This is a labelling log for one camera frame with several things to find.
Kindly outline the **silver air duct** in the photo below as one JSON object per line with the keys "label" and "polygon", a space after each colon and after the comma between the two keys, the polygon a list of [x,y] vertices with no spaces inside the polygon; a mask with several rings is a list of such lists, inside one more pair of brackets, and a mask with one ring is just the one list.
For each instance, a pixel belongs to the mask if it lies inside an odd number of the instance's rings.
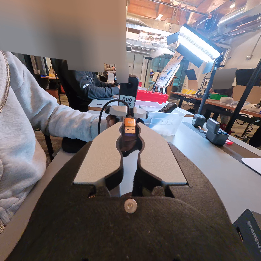
{"label": "silver air duct", "polygon": [[222,17],[217,27],[219,30],[224,30],[227,25],[241,21],[248,17],[253,17],[261,14],[261,1],[260,0],[248,0],[245,6],[233,11],[230,14]]}

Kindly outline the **small grey adapter block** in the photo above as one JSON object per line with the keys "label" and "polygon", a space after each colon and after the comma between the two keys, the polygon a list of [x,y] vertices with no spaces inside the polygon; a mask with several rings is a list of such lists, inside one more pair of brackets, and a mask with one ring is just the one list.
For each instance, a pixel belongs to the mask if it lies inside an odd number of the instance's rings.
{"label": "small grey adapter block", "polygon": [[206,122],[206,118],[200,114],[194,114],[192,125],[196,128],[202,128]]}

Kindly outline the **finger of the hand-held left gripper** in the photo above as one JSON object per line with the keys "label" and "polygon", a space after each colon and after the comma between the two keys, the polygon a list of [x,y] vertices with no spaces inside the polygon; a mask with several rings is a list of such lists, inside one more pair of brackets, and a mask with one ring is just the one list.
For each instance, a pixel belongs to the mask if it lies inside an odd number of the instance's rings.
{"label": "finger of the hand-held left gripper", "polygon": [[128,116],[128,107],[123,105],[123,106],[119,106],[119,105],[107,105],[105,107],[105,113],[109,114],[109,115],[113,115],[118,117],[119,119],[122,117],[127,117]]}
{"label": "finger of the hand-held left gripper", "polygon": [[147,119],[148,118],[148,111],[143,108],[133,107],[131,108],[132,117],[140,118],[140,119]]}

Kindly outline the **person in grey hoodie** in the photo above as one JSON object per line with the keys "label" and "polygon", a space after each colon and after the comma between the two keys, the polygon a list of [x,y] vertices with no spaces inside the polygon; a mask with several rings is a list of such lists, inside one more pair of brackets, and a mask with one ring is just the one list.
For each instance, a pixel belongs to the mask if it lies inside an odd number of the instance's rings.
{"label": "person in grey hoodie", "polygon": [[10,52],[1,51],[1,233],[46,171],[34,128],[54,133],[63,109]]}

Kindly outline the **black usb hub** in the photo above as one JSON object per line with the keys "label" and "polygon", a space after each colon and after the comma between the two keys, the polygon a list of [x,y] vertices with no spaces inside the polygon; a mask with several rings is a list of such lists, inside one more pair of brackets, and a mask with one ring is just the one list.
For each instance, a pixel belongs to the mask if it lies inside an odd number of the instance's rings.
{"label": "black usb hub", "polygon": [[167,103],[164,107],[162,107],[158,112],[159,113],[171,113],[177,108],[176,103]]}
{"label": "black usb hub", "polygon": [[261,214],[245,210],[233,223],[253,260],[261,260]]}

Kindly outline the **person's left hand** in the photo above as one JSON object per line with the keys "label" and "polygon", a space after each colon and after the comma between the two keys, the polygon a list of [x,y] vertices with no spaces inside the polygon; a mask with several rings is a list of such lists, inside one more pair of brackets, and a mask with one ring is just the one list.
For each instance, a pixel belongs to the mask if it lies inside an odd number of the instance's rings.
{"label": "person's left hand", "polygon": [[[107,116],[106,117],[107,128],[116,124],[116,120],[117,120],[117,118],[114,115]],[[123,135],[121,137],[120,142],[119,142],[119,148],[122,152],[123,157],[127,157],[132,152],[134,152],[136,150],[140,151],[142,149],[142,143],[138,139],[137,134],[138,134],[138,129],[136,129],[136,135],[135,136]]]}

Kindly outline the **black usb cable orange plug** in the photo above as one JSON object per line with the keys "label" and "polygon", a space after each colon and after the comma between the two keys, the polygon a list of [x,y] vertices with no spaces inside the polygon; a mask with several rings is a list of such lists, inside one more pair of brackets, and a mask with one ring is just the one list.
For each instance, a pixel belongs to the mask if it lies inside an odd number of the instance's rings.
{"label": "black usb cable orange plug", "polygon": [[136,120],[134,119],[134,117],[132,117],[132,113],[131,113],[131,108],[129,107],[129,105],[120,99],[114,99],[114,100],[109,100],[107,103],[105,103],[100,111],[99,114],[99,118],[98,118],[98,134],[100,134],[100,127],[101,127],[101,118],[102,118],[102,113],[105,110],[105,107],[107,105],[110,105],[113,102],[118,102],[118,103],[122,103],[123,105],[128,107],[128,116],[127,117],[122,117],[123,118],[123,125],[124,125],[124,135],[126,136],[135,136],[136,135]]}

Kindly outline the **clear plastic bin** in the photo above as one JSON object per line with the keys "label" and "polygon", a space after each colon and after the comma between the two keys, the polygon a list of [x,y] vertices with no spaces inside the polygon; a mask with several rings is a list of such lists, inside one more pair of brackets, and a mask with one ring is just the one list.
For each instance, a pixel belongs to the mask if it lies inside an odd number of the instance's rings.
{"label": "clear plastic bin", "polygon": [[142,118],[144,124],[160,135],[175,135],[187,113],[176,108],[171,113],[148,111],[148,117]]}

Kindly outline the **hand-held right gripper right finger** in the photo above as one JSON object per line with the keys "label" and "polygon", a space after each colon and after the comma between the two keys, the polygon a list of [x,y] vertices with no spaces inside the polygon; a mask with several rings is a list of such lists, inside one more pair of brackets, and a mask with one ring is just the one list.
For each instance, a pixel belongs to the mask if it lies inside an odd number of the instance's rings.
{"label": "hand-held right gripper right finger", "polygon": [[157,186],[164,191],[170,186],[187,186],[188,181],[168,142],[142,123],[137,127],[141,145],[137,162],[137,196],[143,196],[143,189],[150,194]]}

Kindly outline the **black light stand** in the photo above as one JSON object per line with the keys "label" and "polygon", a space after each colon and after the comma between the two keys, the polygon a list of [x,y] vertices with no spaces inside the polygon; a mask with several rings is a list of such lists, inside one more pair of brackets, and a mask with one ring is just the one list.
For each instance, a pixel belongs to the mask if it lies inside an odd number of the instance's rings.
{"label": "black light stand", "polygon": [[213,80],[214,80],[214,76],[215,76],[215,74],[216,74],[216,71],[217,71],[217,69],[218,69],[219,67],[222,67],[222,66],[220,65],[220,63],[223,61],[223,59],[224,59],[223,54],[220,54],[220,56],[217,57],[217,59],[216,59],[215,62],[214,62],[214,67],[213,67],[213,70],[212,70],[212,72],[211,72],[210,80],[209,80],[209,82],[208,82],[207,88],[206,88],[205,93],[204,93],[204,95],[203,95],[203,98],[202,98],[202,100],[201,100],[199,109],[198,109],[198,111],[197,111],[197,113],[200,114],[200,115],[202,115],[203,107],[204,107],[204,105],[205,105],[206,100],[207,100],[208,97],[209,97],[210,89],[211,89],[211,87],[212,87],[212,85],[213,85]]}

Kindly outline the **person's left forearm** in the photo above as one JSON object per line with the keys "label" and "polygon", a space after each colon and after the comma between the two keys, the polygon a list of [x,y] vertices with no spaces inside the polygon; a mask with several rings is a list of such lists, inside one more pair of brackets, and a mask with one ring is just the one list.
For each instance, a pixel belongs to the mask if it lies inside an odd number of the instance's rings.
{"label": "person's left forearm", "polygon": [[61,138],[92,141],[98,135],[99,116],[88,112],[80,112],[65,105],[51,103],[50,116],[41,128],[44,134]]}

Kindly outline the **led light panel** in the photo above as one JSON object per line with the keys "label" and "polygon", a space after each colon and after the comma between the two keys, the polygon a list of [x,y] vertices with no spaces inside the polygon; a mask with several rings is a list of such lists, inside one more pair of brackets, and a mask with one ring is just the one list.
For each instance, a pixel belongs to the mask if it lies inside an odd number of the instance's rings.
{"label": "led light panel", "polygon": [[213,41],[202,36],[187,24],[181,26],[180,30],[167,36],[167,44],[177,42],[176,51],[196,67],[206,63],[203,74],[212,70],[214,62],[223,52],[223,48],[217,46]]}

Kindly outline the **red plastic bin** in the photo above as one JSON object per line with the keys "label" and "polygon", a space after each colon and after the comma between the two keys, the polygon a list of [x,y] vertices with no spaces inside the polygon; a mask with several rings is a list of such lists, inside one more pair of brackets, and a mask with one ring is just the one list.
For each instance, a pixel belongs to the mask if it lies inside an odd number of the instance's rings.
{"label": "red plastic bin", "polygon": [[136,95],[136,100],[157,102],[158,104],[166,103],[169,95],[162,94],[160,92],[150,92],[147,90],[138,90]]}

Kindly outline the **small instruction board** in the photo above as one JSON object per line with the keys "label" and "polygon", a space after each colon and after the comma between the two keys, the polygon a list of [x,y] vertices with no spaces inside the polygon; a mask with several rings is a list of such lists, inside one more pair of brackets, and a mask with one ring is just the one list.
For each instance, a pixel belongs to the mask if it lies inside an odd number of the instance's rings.
{"label": "small instruction board", "polygon": [[175,76],[178,68],[179,68],[179,63],[182,60],[183,56],[176,52],[172,58],[169,60],[167,65],[164,67],[162,70],[161,74],[159,75],[157,81],[155,84],[160,87],[160,88],[166,88],[173,77]]}

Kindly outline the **grey charger case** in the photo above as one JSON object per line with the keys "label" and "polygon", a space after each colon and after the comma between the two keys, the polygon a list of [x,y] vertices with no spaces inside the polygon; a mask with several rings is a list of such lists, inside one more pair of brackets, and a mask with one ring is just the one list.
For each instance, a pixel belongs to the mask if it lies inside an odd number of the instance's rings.
{"label": "grey charger case", "polygon": [[205,137],[214,145],[223,146],[229,138],[229,134],[220,129],[220,123],[212,118],[207,120],[206,128]]}

